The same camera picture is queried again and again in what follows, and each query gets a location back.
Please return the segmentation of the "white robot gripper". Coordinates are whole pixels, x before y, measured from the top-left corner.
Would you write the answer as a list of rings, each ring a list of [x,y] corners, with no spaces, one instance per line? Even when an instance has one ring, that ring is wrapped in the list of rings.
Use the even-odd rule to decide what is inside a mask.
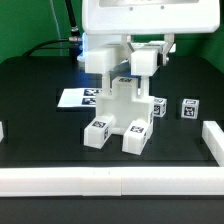
[[[87,34],[123,35],[123,56],[134,52],[130,35],[165,34],[162,64],[168,63],[175,35],[211,33],[220,25],[219,0],[83,0],[82,26]]]

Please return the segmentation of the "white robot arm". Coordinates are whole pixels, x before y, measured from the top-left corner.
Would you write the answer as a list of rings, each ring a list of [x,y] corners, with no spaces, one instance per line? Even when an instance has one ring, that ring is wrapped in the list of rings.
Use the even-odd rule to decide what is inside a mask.
[[[178,56],[200,56],[224,72],[224,0],[82,0],[86,51],[128,36],[176,37]]]

